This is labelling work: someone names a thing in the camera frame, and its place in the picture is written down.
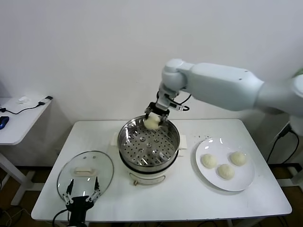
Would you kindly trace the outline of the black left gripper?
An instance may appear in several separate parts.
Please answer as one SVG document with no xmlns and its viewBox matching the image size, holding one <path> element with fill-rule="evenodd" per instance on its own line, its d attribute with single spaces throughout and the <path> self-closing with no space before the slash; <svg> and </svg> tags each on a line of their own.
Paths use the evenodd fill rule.
<svg viewBox="0 0 303 227">
<path fill-rule="evenodd" d="M 66 192 L 62 194 L 67 210 L 71 213 L 69 227 L 87 227 L 86 213 L 94 206 L 94 202 L 100 196 L 98 177 L 95 179 L 94 191 L 90 196 L 71 197 L 74 179 L 71 179 Z"/>
</svg>

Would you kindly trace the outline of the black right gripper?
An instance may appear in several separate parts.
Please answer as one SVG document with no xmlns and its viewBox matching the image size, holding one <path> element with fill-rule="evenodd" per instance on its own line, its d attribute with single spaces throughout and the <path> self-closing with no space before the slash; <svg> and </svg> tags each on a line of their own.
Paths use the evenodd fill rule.
<svg viewBox="0 0 303 227">
<path fill-rule="evenodd" d="M 157 93 L 156 102 L 151 102 L 144 111 L 145 119 L 147 120 L 152 113 L 161 113 L 159 126 L 163 125 L 168 119 L 170 113 L 169 108 L 177 109 L 177 105 L 173 102 L 176 96 L 176 91 L 160 88 Z"/>
</svg>

